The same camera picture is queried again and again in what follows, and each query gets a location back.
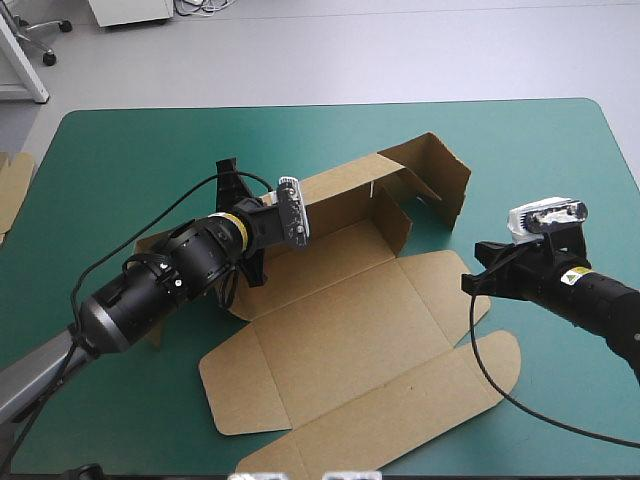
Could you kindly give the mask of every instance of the white floor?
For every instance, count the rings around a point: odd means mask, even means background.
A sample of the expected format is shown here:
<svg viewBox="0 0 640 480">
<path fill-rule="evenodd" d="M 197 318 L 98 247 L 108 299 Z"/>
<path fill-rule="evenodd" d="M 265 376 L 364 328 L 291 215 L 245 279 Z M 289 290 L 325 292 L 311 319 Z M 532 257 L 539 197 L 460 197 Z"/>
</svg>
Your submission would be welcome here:
<svg viewBox="0 0 640 480">
<path fill-rule="evenodd" d="M 58 65 L 34 56 L 39 159 L 77 109 L 588 97 L 640 179 L 640 0 L 238 0 L 116 31 L 85 0 L 21 1 L 75 27 L 49 37 Z"/>
</svg>

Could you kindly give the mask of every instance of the warning label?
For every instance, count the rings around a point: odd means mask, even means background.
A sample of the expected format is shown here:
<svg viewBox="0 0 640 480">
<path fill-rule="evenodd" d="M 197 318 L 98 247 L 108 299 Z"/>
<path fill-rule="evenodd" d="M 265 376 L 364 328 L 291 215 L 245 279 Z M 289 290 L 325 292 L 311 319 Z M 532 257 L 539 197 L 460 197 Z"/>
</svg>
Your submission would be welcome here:
<svg viewBox="0 0 640 480">
<path fill-rule="evenodd" d="M 573 267 L 571 270 L 568 270 L 562 278 L 560 278 L 560 281 L 566 285 L 573 286 L 578 280 L 592 271 L 593 270 L 589 270 L 586 267 Z"/>
</svg>

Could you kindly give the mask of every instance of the teal tabletop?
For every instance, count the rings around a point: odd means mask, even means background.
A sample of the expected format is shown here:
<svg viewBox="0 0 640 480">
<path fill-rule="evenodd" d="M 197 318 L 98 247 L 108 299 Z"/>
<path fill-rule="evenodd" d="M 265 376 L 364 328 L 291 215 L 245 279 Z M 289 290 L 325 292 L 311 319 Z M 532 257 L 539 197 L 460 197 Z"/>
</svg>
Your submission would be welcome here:
<svg viewBox="0 0 640 480">
<path fill-rule="evenodd" d="M 235 156 L 242 170 L 272 182 L 304 178 L 426 131 L 473 173 L 453 232 L 417 202 L 404 205 L 415 225 L 403 254 L 453 249 L 478 272 L 474 243 L 508 242 L 510 208 L 571 196 L 590 210 L 585 235 L 594 267 L 640 287 L 638 189 L 590 100 L 79 111 L 61 123 L 0 249 L 0 366 L 69 324 L 69 292 L 84 267 L 210 175 L 216 160 Z M 214 206 L 210 186 L 157 230 Z M 113 277 L 126 255 L 90 277 L 82 294 Z M 160 350 L 140 342 L 104 356 L 51 400 L 14 471 L 88 462 L 114 474 L 231 471 L 282 435 L 226 437 L 214 427 L 197 363 L 242 327 L 203 299 L 171 317 Z M 536 305 L 500 299 L 478 330 L 496 329 L 513 332 L 522 349 L 515 396 L 577 426 L 640 440 L 638 383 L 602 339 Z M 383 471 L 632 474 L 640 472 L 640 453 L 558 430 L 502 402 Z"/>
</svg>

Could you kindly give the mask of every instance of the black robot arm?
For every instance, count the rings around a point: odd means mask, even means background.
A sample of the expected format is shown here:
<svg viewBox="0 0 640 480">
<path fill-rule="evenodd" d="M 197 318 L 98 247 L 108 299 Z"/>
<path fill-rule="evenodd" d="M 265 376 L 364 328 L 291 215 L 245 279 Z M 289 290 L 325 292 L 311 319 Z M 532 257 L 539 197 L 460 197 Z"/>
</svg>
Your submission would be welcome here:
<svg viewBox="0 0 640 480">
<path fill-rule="evenodd" d="M 582 233 L 586 217 L 584 204 L 570 199 L 512 210 L 514 243 L 477 243 L 475 257 L 487 271 L 463 275 L 462 289 L 550 310 L 603 337 L 640 379 L 640 292 L 591 270 Z"/>
<path fill-rule="evenodd" d="M 218 174 L 210 177 L 219 179 L 215 213 L 183 223 L 147 251 L 130 256 L 120 274 L 82 302 L 79 321 L 0 372 L 1 457 L 6 453 L 2 436 L 6 439 L 12 426 L 30 415 L 37 417 L 51 394 L 81 367 L 102 354 L 127 350 L 161 319 L 209 291 L 229 308 L 240 272 L 249 286 L 265 283 L 265 248 L 307 245 L 309 224 L 295 178 L 282 177 L 264 201 L 242 181 L 241 175 L 252 175 L 238 172 L 235 159 L 217 167 Z"/>
</svg>

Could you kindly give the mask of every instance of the office chair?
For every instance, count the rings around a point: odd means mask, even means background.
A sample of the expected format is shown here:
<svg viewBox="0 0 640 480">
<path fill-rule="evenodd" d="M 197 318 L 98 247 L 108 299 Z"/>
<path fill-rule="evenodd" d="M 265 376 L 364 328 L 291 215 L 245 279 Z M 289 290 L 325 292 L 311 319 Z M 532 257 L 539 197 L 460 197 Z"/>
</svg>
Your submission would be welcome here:
<svg viewBox="0 0 640 480">
<path fill-rule="evenodd" d="M 69 20 L 51 20 L 49 22 L 42 23 L 34 23 L 33 25 L 29 25 L 29 22 L 20 18 L 19 16 L 14 16 L 9 11 L 9 7 L 4 2 L 4 0 L 0 0 L 0 14 L 4 17 L 5 22 L 9 25 L 9 29 L 13 36 L 19 42 L 27 43 L 29 45 L 33 45 L 34 47 L 42 50 L 44 53 L 42 55 L 42 61 L 45 65 L 51 66 L 56 63 L 56 55 L 53 53 L 53 50 L 48 46 L 42 43 L 39 40 L 36 40 L 31 35 L 44 27 L 50 27 L 53 25 L 57 25 L 61 32 L 70 32 L 73 30 L 73 26 Z"/>
</svg>

